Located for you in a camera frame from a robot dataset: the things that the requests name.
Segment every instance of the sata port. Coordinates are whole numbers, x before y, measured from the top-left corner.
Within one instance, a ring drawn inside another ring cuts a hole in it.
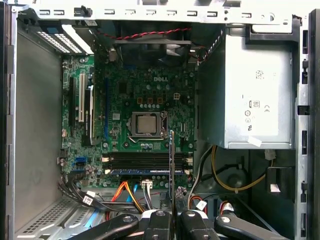
[[[86,162],[84,162],[84,161],[78,161],[78,162],[76,162],[75,163],[75,165],[77,166],[77,167],[83,167],[83,166],[85,166],[86,165]]]
[[[87,158],[86,157],[76,157],[75,161],[77,163],[85,163],[85,162],[87,162]]]

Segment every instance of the power supply label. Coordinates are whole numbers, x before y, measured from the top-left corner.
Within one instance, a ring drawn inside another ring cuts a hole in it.
[[[244,136],[278,135],[279,75],[256,70],[243,80],[240,114]]]

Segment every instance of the screw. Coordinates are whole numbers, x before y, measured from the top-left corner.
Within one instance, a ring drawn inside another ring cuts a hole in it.
[[[220,219],[221,219],[222,222],[224,222],[224,223],[226,223],[226,224],[227,224],[227,223],[230,223],[230,221],[231,221],[230,218],[228,218],[228,217],[226,217],[226,216],[222,216]]]
[[[165,214],[163,211],[157,211],[157,212],[156,212],[156,215],[159,216],[159,217],[163,217],[163,216],[165,216],[166,214]]]
[[[125,223],[130,223],[130,222],[133,221],[133,219],[132,219],[132,217],[130,217],[130,216],[125,216],[125,217],[123,218],[123,221],[124,221]]]
[[[187,211],[186,214],[187,214],[189,217],[194,217],[194,216],[196,215],[193,211]]]

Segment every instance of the yellow wire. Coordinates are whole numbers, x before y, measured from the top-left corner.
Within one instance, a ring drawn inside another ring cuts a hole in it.
[[[136,205],[136,207],[138,208],[138,210],[143,213],[144,212],[144,209],[142,208],[142,206],[140,205],[140,203],[137,201],[136,197],[134,196],[134,194],[132,193],[129,185],[128,185],[128,182],[126,181],[125,184],[124,184],[126,190],[129,192],[134,204]]]
[[[238,191],[243,191],[243,190],[247,190],[249,188],[252,188],[253,186],[255,186],[256,184],[260,183],[265,177],[266,174],[264,174],[263,176],[261,176],[260,178],[258,178],[257,180],[255,180],[254,182],[248,184],[247,186],[243,186],[243,187],[239,187],[239,188],[235,188],[235,187],[230,187],[226,184],[224,184],[219,178],[218,175],[216,174],[216,167],[215,167],[215,159],[216,159],[216,152],[215,151],[215,147],[212,148],[212,155],[211,155],[211,160],[212,160],[212,170],[213,170],[213,174],[215,176],[215,179],[217,180],[217,182],[225,189],[229,190],[229,191],[233,191],[233,192],[238,192]]]

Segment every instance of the ce mark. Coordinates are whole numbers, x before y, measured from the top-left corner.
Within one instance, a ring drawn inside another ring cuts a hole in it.
[[[270,109],[270,106],[269,106],[269,105],[265,105],[265,106],[264,106],[264,112],[265,112],[265,113],[270,113],[270,110],[269,110],[269,109]]]

